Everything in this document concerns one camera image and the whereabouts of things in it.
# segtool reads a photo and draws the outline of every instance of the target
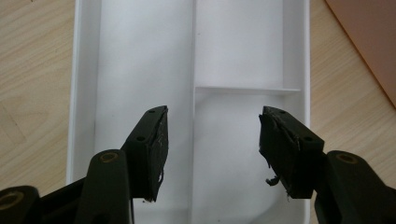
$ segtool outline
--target white plastic tray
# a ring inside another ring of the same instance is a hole
[[[264,105],[309,125],[308,0],[77,0],[67,181],[168,105],[158,201],[136,223],[308,223],[259,153]]]

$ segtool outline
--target wooden table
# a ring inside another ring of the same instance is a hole
[[[0,1],[0,189],[64,185],[74,4]],[[396,188],[396,109],[324,0],[311,0],[311,94],[325,150],[362,156]]]

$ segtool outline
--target horizontal divider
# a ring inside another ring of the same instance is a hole
[[[250,95],[290,95],[300,92],[298,89],[258,89],[258,88],[239,88],[239,87],[219,87],[219,86],[198,86],[195,87],[196,93],[227,93],[227,94],[250,94]]]

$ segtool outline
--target white tray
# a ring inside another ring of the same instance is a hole
[[[308,223],[259,153],[264,105],[309,125],[308,0],[77,0],[68,183],[168,105],[156,203],[136,223]]]

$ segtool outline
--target wooden surface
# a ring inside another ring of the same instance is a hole
[[[0,1],[0,189],[64,185],[73,25],[72,0]],[[396,188],[396,109],[324,0],[311,0],[311,128]]]

